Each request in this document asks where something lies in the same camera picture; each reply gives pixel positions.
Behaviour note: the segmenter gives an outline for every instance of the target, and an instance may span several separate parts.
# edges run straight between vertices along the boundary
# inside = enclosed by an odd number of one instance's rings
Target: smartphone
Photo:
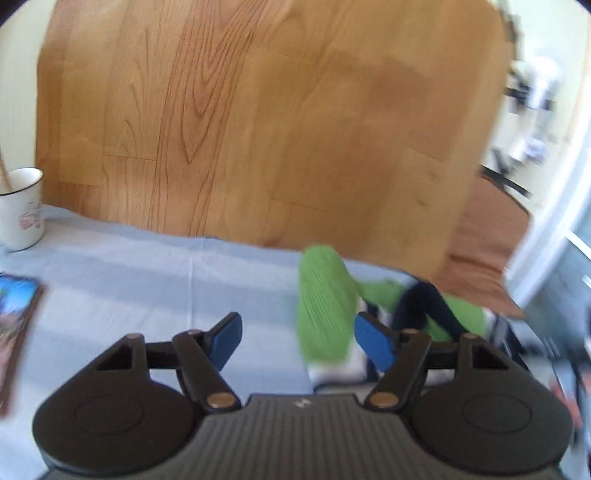
[[[0,273],[0,417],[8,412],[18,358],[43,291],[35,278]]]

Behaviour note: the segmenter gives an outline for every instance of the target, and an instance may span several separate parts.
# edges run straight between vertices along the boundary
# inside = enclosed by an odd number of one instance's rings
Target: wooden stick
[[[6,185],[8,193],[12,193],[14,190],[12,188],[12,183],[10,181],[10,177],[8,176],[8,170],[6,170],[6,164],[4,163],[4,159],[2,158],[2,152],[0,151],[0,174],[2,175],[2,181],[4,185]]]

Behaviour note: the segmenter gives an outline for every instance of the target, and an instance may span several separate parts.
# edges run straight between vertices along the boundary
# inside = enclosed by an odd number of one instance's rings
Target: wooden floor
[[[38,67],[46,201],[429,276],[511,48],[486,0],[57,0]]]

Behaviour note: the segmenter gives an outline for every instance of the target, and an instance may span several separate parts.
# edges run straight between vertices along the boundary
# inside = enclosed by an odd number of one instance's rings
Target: cup
[[[41,216],[43,172],[19,168],[8,172],[13,191],[0,182],[0,243],[10,251],[35,245],[45,232]]]

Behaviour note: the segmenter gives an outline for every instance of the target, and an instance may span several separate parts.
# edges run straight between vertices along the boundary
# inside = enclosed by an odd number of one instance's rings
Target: round black cover
[[[572,433],[568,410],[546,388],[532,378],[520,381],[519,375],[494,370],[425,393],[411,425],[436,457],[488,475],[518,475],[552,465]]]
[[[50,466],[91,476],[138,472],[172,456],[195,427],[188,399],[123,371],[74,377],[37,411],[33,436]]]

